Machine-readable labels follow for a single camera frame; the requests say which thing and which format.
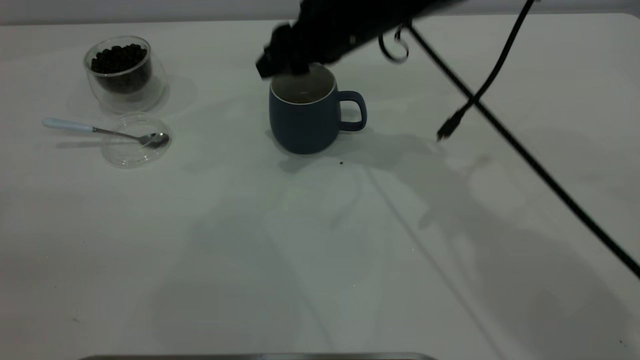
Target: white table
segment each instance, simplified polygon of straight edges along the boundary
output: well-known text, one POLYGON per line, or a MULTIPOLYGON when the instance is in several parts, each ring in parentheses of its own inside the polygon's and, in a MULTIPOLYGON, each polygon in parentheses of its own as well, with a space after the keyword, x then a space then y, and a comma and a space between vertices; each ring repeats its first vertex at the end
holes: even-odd
MULTIPOLYGON (((514 16, 417 24, 472 88, 514 16)), ((369 125, 324 153, 269 135, 276 22, 0 28, 0 357, 412 351, 637 359, 640 284, 410 41, 332 67, 369 125), (169 74, 157 162, 108 165, 84 52, 146 38, 169 74)), ((532 15, 486 103, 640 259, 640 20, 532 15)), ((356 116, 345 105, 345 116, 356 116)))

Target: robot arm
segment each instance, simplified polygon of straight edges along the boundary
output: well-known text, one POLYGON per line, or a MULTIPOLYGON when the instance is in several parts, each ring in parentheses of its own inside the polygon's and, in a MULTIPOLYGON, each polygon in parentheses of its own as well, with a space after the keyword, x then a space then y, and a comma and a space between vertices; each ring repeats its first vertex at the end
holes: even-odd
POLYGON ((333 63, 384 32, 463 0, 304 0, 298 21, 277 27, 256 67, 262 78, 304 74, 333 63))

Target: spoon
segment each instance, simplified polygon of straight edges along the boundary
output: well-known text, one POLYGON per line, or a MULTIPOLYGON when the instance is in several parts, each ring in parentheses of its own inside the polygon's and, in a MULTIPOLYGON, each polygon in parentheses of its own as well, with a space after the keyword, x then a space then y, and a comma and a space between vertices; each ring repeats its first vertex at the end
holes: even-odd
POLYGON ((91 125, 81 124, 79 122, 61 120, 61 119, 56 119, 52 117, 47 117, 42 119, 42 125, 46 127, 52 127, 54 129, 120 136, 122 138, 129 138, 129 139, 136 140, 137 142, 142 144, 142 146, 148 146, 153 148, 165 146, 166 144, 169 143, 169 134, 165 134, 165 133, 153 133, 153 134, 148 134, 148 135, 138 137, 138 136, 123 134, 123 133, 117 133, 116 131, 100 129, 97 127, 93 127, 91 125))

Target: blue mug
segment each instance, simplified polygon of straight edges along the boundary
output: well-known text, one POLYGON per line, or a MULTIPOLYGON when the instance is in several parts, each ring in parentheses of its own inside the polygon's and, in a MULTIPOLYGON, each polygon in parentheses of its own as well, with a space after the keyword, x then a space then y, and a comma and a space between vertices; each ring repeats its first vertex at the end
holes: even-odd
POLYGON ((309 73, 279 75, 271 81, 269 121, 280 145, 295 154, 313 154, 331 145, 340 130, 359 131, 367 124, 367 106, 362 95, 338 91, 335 77, 322 65, 309 73), (360 122, 343 122, 341 101, 360 107, 360 122))

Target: black cable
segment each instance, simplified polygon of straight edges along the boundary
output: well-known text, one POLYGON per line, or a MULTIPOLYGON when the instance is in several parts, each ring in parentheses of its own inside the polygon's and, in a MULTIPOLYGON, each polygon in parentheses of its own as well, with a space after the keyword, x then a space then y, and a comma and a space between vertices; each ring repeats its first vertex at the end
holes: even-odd
POLYGON ((406 55, 404 56, 404 58, 396 58, 395 56, 391 55, 391 53, 389 52, 389 50, 387 50, 387 47, 385 46, 385 39, 383 38, 382 34, 378 36, 378 45, 380 46, 380 51, 382 51, 382 54, 389 61, 396 64, 402 64, 409 58, 409 45, 407 45, 407 43, 400 37, 400 34, 402 33, 402 29, 403 29, 402 26, 398 28, 398 30, 396 31, 396 34, 394 35, 394 39, 400 46, 404 47, 404 50, 406 51, 406 55))
POLYGON ((529 166, 544 180, 544 182, 553 190, 554 193, 569 207, 569 209, 575 214, 578 219, 620 260, 622 263, 633 272, 638 279, 640 279, 640 265, 627 254, 572 198, 571 196, 558 184, 558 182, 540 165, 538 160, 533 157, 520 144, 520 142, 500 123, 500 121, 493 115, 484 104, 476 100, 474 94, 469 88, 459 79, 459 77, 447 66, 447 64, 440 59, 439 55, 424 41, 422 36, 413 28, 412 24, 406 24, 405 28, 408 29, 413 37, 418 41, 420 46, 427 52, 427 54, 433 59, 433 61, 447 74, 449 79, 463 92, 468 99, 473 100, 473 104, 476 108, 489 120, 489 123, 502 135, 502 137, 509 142, 509 144, 518 152, 521 157, 529 164, 529 166))
POLYGON ((486 91, 489 89, 489 86, 491 86, 495 78, 498 76, 498 73, 502 69, 504 62, 507 60, 507 56, 509 56, 509 52, 511 51, 513 42, 516 40, 516 37, 518 36, 518 32, 522 27, 522 23, 524 22, 524 19, 527 17, 527 14, 529 14, 529 10, 531 10, 531 6, 533 6, 534 1, 535 0, 527 0, 524 7, 522 8, 522 11, 520 12, 520 15, 518 16, 518 19, 516 20, 516 23, 513 25, 513 29, 511 30, 511 34, 509 34, 507 43, 504 45, 504 48, 502 49, 502 53, 500 54, 500 58, 498 59, 498 62, 495 64, 495 66, 493 67, 491 74, 489 75, 487 80, 484 82, 480 90, 478 90, 478 92, 473 96, 473 98, 469 99, 469 101, 462 108, 456 111, 456 113, 452 117, 450 117, 444 123, 444 125, 442 125, 440 130, 438 130, 438 141, 442 139, 447 139, 453 134, 453 132, 458 127, 458 125, 460 125, 460 122, 462 121, 462 118, 465 116, 465 113, 467 112, 467 110, 469 110, 476 102, 480 100, 480 98, 484 95, 484 93, 486 93, 486 91))

